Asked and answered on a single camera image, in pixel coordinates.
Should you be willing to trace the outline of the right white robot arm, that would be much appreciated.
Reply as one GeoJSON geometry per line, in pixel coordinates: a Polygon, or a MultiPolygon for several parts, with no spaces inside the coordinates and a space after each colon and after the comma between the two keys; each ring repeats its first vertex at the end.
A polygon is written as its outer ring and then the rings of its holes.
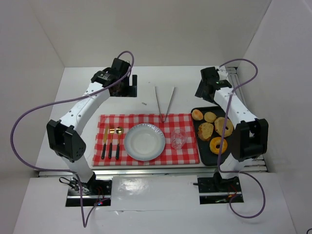
{"type": "Polygon", "coordinates": [[[225,192],[231,185],[238,188],[238,172],[267,151],[268,122],[258,119],[249,112],[241,100],[234,94],[233,87],[227,80],[221,80],[215,67],[200,71],[201,82],[195,96],[215,103],[218,107],[205,107],[218,113],[225,112],[228,121],[234,125],[230,136],[230,149],[226,158],[220,162],[220,169],[213,176],[212,184],[218,192],[225,192]]]}

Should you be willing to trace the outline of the toasted bread slice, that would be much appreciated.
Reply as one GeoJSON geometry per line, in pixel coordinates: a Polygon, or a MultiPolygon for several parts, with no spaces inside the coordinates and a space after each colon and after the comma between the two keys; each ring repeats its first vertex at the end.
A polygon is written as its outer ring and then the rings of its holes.
{"type": "Polygon", "coordinates": [[[209,141],[214,131],[214,126],[211,123],[205,122],[199,125],[198,137],[202,141],[209,141]]]}

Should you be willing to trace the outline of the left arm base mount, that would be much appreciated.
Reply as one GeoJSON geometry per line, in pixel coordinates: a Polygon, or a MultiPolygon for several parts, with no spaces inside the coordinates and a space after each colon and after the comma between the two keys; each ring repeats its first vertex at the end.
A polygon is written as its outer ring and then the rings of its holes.
{"type": "MultiPolygon", "coordinates": [[[[66,197],[66,207],[80,206],[80,189],[76,178],[60,177],[59,182],[68,186],[66,197]]],[[[111,206],[112,180],[100,180],[99,187],[95,189],[87,189],[86,185],[82,185],[82,200],[84,207],[92,207],[94,204],[101,207],[111,206]]]]}

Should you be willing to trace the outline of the small round bread roll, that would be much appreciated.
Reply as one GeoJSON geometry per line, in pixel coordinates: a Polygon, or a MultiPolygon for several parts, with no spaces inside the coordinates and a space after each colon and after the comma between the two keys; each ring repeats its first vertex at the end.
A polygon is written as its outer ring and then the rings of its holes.
{"type": "Polygon", "coordinates": [[[194,109],[191,113],[192,118],[196,121],[200,121],[203,120],[204,116],[203,113],[201,111],[199,111],[198,109],[194,109]]]}

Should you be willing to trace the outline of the metal tongs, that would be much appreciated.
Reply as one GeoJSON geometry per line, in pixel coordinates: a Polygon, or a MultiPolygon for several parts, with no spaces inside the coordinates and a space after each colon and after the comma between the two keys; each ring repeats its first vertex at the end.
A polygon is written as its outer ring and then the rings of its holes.
{"type": "Polygon", "coordinates": [[[169,113],[173,96],[175,94],[174,86],[155,86],[155,97],[159,112],[160,121],[164,123],[169,113]]]}

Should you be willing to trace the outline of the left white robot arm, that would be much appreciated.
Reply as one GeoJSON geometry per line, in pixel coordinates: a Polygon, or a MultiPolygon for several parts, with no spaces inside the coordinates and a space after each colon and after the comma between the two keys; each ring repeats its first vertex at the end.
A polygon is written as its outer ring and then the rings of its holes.
{"type": "Polygon", "coordinates": [[[79,178],[90,192],[98,190],[99,182],[84,156],[86,143],[81,134],[98,107],[110,97],[110,90],[120,86],[112,84],[128,77],[130,71],[130,63],[115,58],[111,67],[94,74],[83,99],[59,120],[50,120],[46,126],[50,148],[63,159],[70,171],[76,172],[74,177],[79,178]]]}

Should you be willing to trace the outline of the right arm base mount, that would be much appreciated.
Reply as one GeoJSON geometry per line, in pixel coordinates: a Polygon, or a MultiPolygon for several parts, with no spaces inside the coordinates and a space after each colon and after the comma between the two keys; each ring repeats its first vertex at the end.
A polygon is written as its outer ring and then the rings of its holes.
{"type": "Polygon", "coordinates": [[[223,179],[219,172],[213,177],[198,177],[193,183],[198,187],[200,204],[225,204],[231,199],[233,203],[244,202],[240,181],[237,176],[223,179]]]}

